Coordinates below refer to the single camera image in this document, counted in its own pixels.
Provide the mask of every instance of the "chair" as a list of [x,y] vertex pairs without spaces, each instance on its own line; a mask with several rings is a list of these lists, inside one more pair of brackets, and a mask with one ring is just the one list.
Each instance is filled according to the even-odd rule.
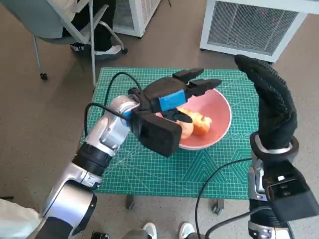
[[[34,50],[36,54],[37,64],[40,70],[41,79],[47,80],[47,74],[42,68],[36,39],[53,44],[72,44],[82,43],[91,44],[91,63],[93,86],[96,86],[95,75],[95,50],[94,50],[94,29],[97,24],[106,27],[115,39],[120,43],[122,53],[126,54],[127,49],[122,41],[114,33],[114,31],[105,22],[101,21],[108,5],[104,5],[99,11],[93,15],[93,0],[80,0],[74,7],[73,12],[80,12],[86,4],[89,5],[90,22],[81,30],[77,30],[71,21],[65,16],[51,0],[0,0],[1,3],[31,32]],[[71,36],[62,36],[63,28],[70,33]]]

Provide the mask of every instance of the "vent grille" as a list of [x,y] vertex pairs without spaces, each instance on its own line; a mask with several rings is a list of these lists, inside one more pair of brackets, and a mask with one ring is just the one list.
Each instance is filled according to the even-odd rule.
[[160,0],[141,0],[144,23],[146,24],[153,15]]
[[117,0],[113,25],[134,30],[129,0]]
[[272,55],[297,12],[215,2],[208,44]]

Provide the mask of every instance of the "chair leg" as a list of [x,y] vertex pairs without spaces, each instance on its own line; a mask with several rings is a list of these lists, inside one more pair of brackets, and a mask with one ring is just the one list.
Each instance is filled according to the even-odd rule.
[[95,48],[94,48],[94,27],[93,27],[93,1],[89,1],[89,13],[90,13],[90,34],[91,34],[91,63],[92,63],[92,78],[93,87],[96,86],[95,75]]
[[39,58],[38,45],[36,44],[36,37],[35,37],[34,34],[32,34],[32,38],[33,38],[33,46],[34,46],[36,61],[38,63],[38,68],[40,70],[40,77],[43,80],[47,80],[48,76],[47,76],[47,74],[45,73],[45,71],[42,68],[42,65],[41,65],[41,62],[40,62],[40,58]]
[[120,38],[117,36],[117,34],[115,34],[115,32],[113,31],[112,28],[110,28],[109,25],[107,25],[105,22],[103,21],[99,21],[99,24],[106,27],[107,30],[114,36],[114,38],[117,40],[117,42],[121,45],[121,49],[122,49],[122,53],[126,54],[127,53],[127,48],[125,48],[123,42],[120,40]]

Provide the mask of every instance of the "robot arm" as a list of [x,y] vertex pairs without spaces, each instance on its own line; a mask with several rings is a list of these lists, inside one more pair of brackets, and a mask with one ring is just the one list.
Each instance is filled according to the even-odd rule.
[[241,55],[235,56],[235,62],[254,83],[260,97],[259,128],[250,137],[250,210],[272,208],[251,216],[249,235],[254,239],[292,239],[289,221],[319,215],[312,191],[292,165],[299,150],[293,136],[297,111],[286,82],[270,65]]
[[214,79],[189,82],[202,72],[183,70],[158,79],[142,92],[132,88],[128,96],[113,99],[109,108],[130,120],[106,112],[96,122],[46,198],[35,238],[63,239],[85,229],[97,203],[93,190],[99,187],[102,174],[131,130],[143,146],[166,157],[174,153],[181,127],[154,113],[174,109],[221,83]]

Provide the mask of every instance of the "pink bowl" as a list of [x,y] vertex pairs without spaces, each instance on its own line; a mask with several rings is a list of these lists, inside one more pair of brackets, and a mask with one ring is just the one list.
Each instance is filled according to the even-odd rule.
[[199,97],[191,97],[183,107],[210,117],[212,123],[207,135],[191,135],[182,139],[179,147],[187,150],[200,150],[212,146],[228,132],[231,124],[231,108],[226,98],[216,89]]

